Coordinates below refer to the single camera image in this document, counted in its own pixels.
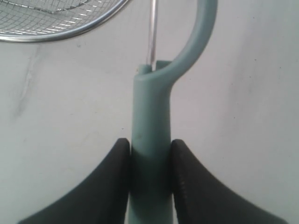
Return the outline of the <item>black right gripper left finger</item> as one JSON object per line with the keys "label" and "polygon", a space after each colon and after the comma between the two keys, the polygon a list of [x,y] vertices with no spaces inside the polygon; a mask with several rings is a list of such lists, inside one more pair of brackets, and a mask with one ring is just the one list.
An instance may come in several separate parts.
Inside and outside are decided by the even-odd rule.
{"label": "black right gripper left finger", "polygon": [[118,139],[104,160],[77,187],[22,224],[122,224],[130,185],[130,145]]}

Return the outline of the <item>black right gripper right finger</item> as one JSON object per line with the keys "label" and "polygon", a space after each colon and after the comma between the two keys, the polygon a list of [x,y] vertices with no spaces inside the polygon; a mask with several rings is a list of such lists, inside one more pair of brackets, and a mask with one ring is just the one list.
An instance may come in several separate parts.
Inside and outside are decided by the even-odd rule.
{"label": "black right gripper right finger", "polygon": [[214,177],[183,140],[171,143],[171,178],[180,224],[284,224]]}

